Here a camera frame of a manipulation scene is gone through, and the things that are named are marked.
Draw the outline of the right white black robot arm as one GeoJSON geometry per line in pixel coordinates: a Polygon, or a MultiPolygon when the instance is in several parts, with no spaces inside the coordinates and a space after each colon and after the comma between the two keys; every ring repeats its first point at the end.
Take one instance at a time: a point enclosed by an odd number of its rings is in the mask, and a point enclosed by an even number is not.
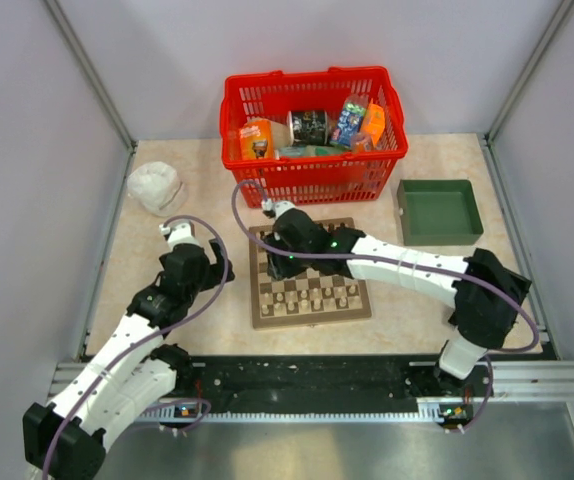
{"type": "Polygon", "coordinates": [[[272,279],[288,279],[311,268],[406,288],[451,308],[455,333],[433,372],[436,388],[448,396],[469,385],[471,371],[485,354],[503,348],[531,287],[530,280],[485,249],[475,249],[468,257],[430,254],[350,227],[326,229],[289,201],[266,201],[262,210],[273,221],[263,239],[272,279]]]}

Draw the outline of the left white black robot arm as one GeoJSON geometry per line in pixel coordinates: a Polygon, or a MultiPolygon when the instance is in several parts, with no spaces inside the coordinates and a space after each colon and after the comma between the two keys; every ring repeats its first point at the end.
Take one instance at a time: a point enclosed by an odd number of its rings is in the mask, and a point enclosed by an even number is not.
{"type": "Polygon", "coordinates": [[[188,355],[164,340],[198,317],[191,309],[204,291],[219,295],[233,280],[221,238],[209,260],[187,237],[161,256],[154,282],[139,291],[101,350],[52,400],[32,404],[22,419],[26,461],[37,479],[92,479],[113,444],[154,402],[193,387],[188,355]]]}

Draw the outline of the wooden chess board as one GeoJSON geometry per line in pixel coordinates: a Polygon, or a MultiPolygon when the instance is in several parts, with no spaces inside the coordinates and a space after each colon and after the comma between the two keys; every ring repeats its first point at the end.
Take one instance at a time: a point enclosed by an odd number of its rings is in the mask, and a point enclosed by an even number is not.
{"type": "Polygon", "coordinates": [[[322,275],[307,269],[294,278],[273,280],[267,252],[249,243],[252,327],[267,330],[366,320],[371,302],[363,280],[322,275]],[[354,305],[353,296],[361,298],[354,305]]]}

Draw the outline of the green pouch package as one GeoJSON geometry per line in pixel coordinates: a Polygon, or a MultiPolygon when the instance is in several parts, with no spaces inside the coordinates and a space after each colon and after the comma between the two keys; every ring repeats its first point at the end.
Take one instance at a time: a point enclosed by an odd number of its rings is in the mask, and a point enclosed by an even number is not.
{"type": "Polygon", "coordinates": [[[344,153],[346,153],[346,150],[318,145],[288,146],[275,150],[277,159],[338,156],[344,153]]]}

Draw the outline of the red plastic shopping basket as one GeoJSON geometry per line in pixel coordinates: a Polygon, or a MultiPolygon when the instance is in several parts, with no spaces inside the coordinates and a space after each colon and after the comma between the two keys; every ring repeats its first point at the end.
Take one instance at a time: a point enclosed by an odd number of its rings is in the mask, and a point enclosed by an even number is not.
{"type": "Polygon", "coordinates": [[[379,197],[408,152],[404,114],[382,66],[234,75],[220,107],[221,159],[296,204],[379,197]]]}

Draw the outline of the white crumpled cloth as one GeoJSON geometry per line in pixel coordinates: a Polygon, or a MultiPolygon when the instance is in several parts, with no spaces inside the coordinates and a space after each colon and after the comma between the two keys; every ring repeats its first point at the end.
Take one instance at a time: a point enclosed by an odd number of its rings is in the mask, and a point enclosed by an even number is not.
{"type": "Polygon", "coordinates": [[[187,198],[187,186],[171,165],[154,161],[137,167],[127,178],[128,195],[158,217],[177,214],[187,198]]]}

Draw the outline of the orange razor package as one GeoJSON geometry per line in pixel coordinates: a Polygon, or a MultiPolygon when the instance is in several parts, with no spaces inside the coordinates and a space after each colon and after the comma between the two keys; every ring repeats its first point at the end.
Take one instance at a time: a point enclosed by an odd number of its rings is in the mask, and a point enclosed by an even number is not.
{"type": "Polygon", "coordinates": [[[245,161],[274,158],[270,121],[257,118],[246,122],[238,131],[241,159],[245,161]]]}

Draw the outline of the black printed can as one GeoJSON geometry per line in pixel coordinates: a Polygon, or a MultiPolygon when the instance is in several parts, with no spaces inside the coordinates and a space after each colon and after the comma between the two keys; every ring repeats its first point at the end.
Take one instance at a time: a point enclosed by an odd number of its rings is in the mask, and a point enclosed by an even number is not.
{"type": "Polygon", "coordinates": [[[293,145],[327,144],[329,127],[325,110],[291,110],[287,119],[293,145]]]}

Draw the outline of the blue snack package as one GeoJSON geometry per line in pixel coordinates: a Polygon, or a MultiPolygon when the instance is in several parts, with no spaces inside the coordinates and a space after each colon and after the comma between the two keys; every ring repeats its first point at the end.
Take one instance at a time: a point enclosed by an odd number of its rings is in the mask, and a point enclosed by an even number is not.
{"type": "Polygon", "coordinates": [[[360,130],[366,114],[369,97],[365,94],[351,94],[343,104],[335,128],[332,130],[329,143],[338,148],[349,149],[351,138],[360,130]]]}

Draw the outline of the orange carton package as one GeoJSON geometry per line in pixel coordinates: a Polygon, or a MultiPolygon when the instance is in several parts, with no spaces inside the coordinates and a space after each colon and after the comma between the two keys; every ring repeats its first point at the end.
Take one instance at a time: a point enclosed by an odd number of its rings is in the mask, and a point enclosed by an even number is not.
{"type": "Polygon", "coordinates": [[[370,103],[367,107],[360,130],[351,140],[354,153],[374,151],[385,129],[384,109],[370,103]]]}

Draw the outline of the green plastic tray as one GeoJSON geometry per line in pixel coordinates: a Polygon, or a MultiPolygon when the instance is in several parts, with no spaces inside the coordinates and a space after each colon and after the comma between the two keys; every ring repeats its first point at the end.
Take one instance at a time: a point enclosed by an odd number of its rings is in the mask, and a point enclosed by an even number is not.
{"type": "Polygon", "coordinates": [[[468,246],[484,233],[469,180],[403,179],[396,196],[406,246],[468,246]]]}

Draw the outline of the black stand block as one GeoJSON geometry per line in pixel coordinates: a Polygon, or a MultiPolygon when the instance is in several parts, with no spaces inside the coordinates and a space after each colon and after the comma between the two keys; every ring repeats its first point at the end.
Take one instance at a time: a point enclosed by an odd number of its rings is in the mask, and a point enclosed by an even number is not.
{"type": "Polygon", "coordinates": [[[532,281],[507,268],[503,269],[503,280],[506,283],[506,293],[518,306],[523,307],[523,303],[530,292],[532,281]]]}

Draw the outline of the black mounting base rail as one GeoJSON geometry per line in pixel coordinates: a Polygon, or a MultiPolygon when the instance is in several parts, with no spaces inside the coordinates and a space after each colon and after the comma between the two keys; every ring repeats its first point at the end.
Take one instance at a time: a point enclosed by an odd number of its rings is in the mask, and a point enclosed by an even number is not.
{"type": "Polygon", "coordinates": [[[422,398],[471,400],[485,369],[465,380],[440,373],[432,355],[205,355],[182,366],[170,399],[204,398],[217,414],[414,412],[422,398]]]}

